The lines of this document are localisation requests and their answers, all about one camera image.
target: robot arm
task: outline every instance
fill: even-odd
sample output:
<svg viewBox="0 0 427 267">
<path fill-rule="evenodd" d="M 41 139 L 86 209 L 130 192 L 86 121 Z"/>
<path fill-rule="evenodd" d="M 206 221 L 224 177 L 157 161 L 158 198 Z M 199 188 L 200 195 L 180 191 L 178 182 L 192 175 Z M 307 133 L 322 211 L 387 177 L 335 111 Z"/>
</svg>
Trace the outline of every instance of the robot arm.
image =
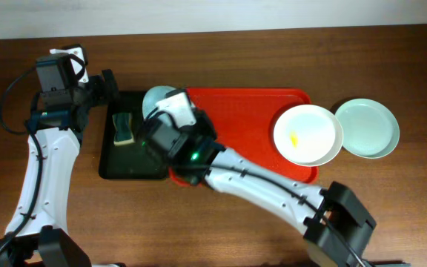
<svg viewBox="0 0 427 267">
<path fill-rule="evenodd" d="M 111 70 L 88 76 L 87 55 L 79 44 L 50 52 L 34 68 L 42 91 L 36 94 L 26 123 L 31 135 L 29 161 L 16 212 L 0 239 L 0 266 L 26 266 L 34 251 L 41 255 L 43 266 L 92 266 L 67 234 L 70 175 L 89 110 L 117 100 L 118 88 Z M 43 111 L 36 107 L 39 97 Z"/>
<path fill-rule="evenodd" d="M 309 256 L 320 266 L 366 266 L 360 257 L 376 223 L 350 189 L 338 182 L 328 190 L 306 185 L 249 162 L 215 143 L 211 122 L 186 99 L 186 93 L 178 90 L 162 100 L 172 127 L 156 116 L 146 119 L 140 136 L 149 154 L 167 162 L 193 185 L 203 182 L 282 218 L 303 235 Z M 195 125 L 176 119 L 186 117 L 186 110 L 196 118 Z"/>
</svg>

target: brown wooden surface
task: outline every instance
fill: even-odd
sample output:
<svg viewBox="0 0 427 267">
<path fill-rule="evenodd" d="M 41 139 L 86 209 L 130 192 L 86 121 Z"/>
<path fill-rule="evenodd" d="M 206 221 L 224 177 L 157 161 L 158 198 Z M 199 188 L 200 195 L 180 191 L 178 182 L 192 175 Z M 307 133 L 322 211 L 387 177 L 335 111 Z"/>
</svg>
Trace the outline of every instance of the brown wooden surface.
<svg viewBox="0 0 427 267">
<path fill-rule="evenodd" d="M 0 41 L 0 96 L 37 57 L 77 42 L 87 48 L 89 72 L 111 68 L 121 90 L 297 87 L 325 108 L 357 96 L 383 103 L 400 123 L 397 149 L 376 160 L 342 151 L 320 167 L 318 183 L 348 185 L 378 222 L 365 257 L 427 266 L 427 25 Z M 38 88 L 32 75 L 11 94 L 5 114 L 13 128 L 21 128 Z M 258 266 L 307 259 L 292 227 L 244 200 L 170 181 L 101 179 L 105 112 L 91 111 L 67 209 L 70 235 L 93 262 Z M 0 237 L 19 198 L 26 141 L 0 127 Z"/>
</svg>

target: white plate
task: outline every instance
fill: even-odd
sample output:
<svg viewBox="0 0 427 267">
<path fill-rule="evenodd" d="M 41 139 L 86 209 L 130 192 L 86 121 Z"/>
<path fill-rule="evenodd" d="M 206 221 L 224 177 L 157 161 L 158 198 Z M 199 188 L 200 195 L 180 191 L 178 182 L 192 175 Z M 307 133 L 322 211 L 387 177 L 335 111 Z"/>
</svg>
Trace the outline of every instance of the white plate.
<svg viewBox="0 0 427 267">
<path fill-rule="evenodd" d="M 302 166 L 318 166 L 339 153 L 343 134 L 330 111 L 316 105 L 299 105 L 278 118 L 273 139 L 287 160 Z"/>
<path fill-rule="evenodd" d="M 344 148 L 367 159 L 391 153 L 398 145 L 400 127 L 391 111 L 370 99 L 346 102 L 335 113 L 344 131 Z"/>
</svg>

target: green sponge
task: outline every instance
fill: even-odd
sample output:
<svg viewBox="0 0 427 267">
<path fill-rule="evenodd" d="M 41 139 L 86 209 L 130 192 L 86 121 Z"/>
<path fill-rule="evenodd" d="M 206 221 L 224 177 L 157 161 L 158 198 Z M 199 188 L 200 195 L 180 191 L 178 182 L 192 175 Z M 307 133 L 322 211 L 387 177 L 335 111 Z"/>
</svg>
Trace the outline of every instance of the green sponge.
<svg viewBox="0 0 427 267">
<path fill-rule="evenodd" d="M 118 146 L 134 143 L 133 133 L 131 132 L 131 113 L 115 113 L 112 118 L 116 130 L 113 143 Z"/>
</svg>

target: black cable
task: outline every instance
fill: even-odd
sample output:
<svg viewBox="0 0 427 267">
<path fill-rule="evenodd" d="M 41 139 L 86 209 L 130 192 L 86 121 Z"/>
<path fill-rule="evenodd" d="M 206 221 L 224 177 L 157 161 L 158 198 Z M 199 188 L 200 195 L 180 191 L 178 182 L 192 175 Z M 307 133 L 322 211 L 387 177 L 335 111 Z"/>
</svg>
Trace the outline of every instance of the black cable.
<svg viewBox="0 0 427 267">
<path fill-rule="evenodd" d="M 27 122 L 24 123 L 24 126 L 26 127 L 27 132 L 29 133 L 30 137 L 33 139 L 34 145 L 36 145 L 36 149 L 37 149 L 37 160 L 39 161 L 39 168 L 37 170 L 36 185 L 34 187 L 33 198 L 30 201 L 30 205 L 29 205 L 29 208 L 27 210 L 27 213 L 21 214 L 22 216 L 24 216 L 21 224 L 13 232 L 11 232 L 9 235 L 6 236 L 6 241 L 0 247 L 0 255 L 4 252 L 4 250 L 7 249 L 9 244 L 11 244 L 14 237 L 16 237 L 19 234 L 19 232 L 26 226 L 27 222 L 29 222 L 29 219 L 31 218 L 32 213 L 34 211 L 34 208 L 36 207 L 37 197 L 39 196 L 39 189 L 41 187 L 42 166 L 43 166 L 42 160 L 44 160 L 44 158 L 43 158 L 44 155 L 42 154 L 41 145 L 39 144 L 39 141 L 37 140 L 36 135 L 34 134 L 34 132 L 32 132 L 29 129 L 29 125 L 27 124 Z"/>
<path fill-rule="evenodd" d="M 319 214 L 320 211 L 309 201 L 307 201 L 307 199 L 303 196 L 300 196 L 299 194 L 291 191 L 290 189 L 286 188 L 284 185 L 281 185 L 280 183 L 269 179 L 261 174 L 253 174 L 251 172 L 248 172 L 246 170 L 239 170 L 239 169 L 235 169 L 234 167 L 228 167 L 228 166 L 223 166 L 223 165 L 176 165 L 176 166 L 172 166 L 173 168 L 184 168 L 184 169 L 191 169 L 191 170 L 208 170 L 209 168 L 218 168 L 218 169 L 222 169 L 222 170 L 226 170 L 226 171 L 234 171 L 238 174 L 244 174 L 244 175 L 250 175 L 253 176 L 255 178 L 264 180 L 266 182 L 269 182 L 275 186 L 277 186 L 278 188 L 281 188 L 282 190 L 284 190 L 286 193 L 290 194 L 292 197 L 297 198 L 300 202 L 306 204 L 312 211 L 314 211 L 314 213 Z M 352 256 L 355 258 L 355 260 L 362 266 L 362 267 L 368 267 L 365 263 L 364 260 L 362 260 L 360 258 L 360 256 L 355 252 L 355 250 L 350 246 L 350 244 L 348 244 L 348 242 L 343 238 L 343 236 L 338 232 L 338 230 L 335 229 L 335 227 L 331 224 L 331 222 L 329 221 L 329 219 L 324 215 L 320 215 L 321 219 L 325 222 L 325 225 L 332 231 L 332 233 L 334 233 L 334 235 L 340 240 L 340 242 L 347 248 L 348 252 L 350 252 L 352 254 Z"/>
<path fill-rule="evenodd" d="M 41 96 L 41 92 L 37 92 L 34 94 L 33 99 L 30 101 L 30 112 L 37 111 L 37 103 L 39 102 L 39 97 Z"/>
<path fill-rule="evenodd" d="M 2 97 L 1 97 L 1 100 L 0 100 L 0 123 L 1 123 L 1 126 L 3 127 L 3 129 L 8 131 L 10 134 L 24 135 L 24 134 L 27 134 L 27 132 L 26 131 L 12 130 L 6 125 L 6 123 L 4 123 L 4 120 L 3 120 L 4 101 L 6 100 L 6 97 L 9 94 L 9 92 L 11 91 L 11 89 L 13 89 L 14 85 L 16 85 L 16 83 L 18 83 L 22 78 L 29 75 L 29 73 L 33 72 L 35 69 L 36 69 L 36 67 L 34 66 L 31 69 L 26 70 L 22 75 L 20 75 L 17 79 L 15 79 L 14 82 L 11 82 L 11 84 L 7 87 L 6 91 L 3 93 Z"/>
<path fill-rule="evenodd" d="M 145 120 L 149 120 L 149 118 L 151 118 L 151 116 L 152 115 L 154 115 L 155 114 L 155 112 L 156 111 L 158 111 L 159 110 L 159 108 L 158 107 L 155 107 L 147 116 L 146 116 L 146 118 L 145 118 Z"/>
</svg>

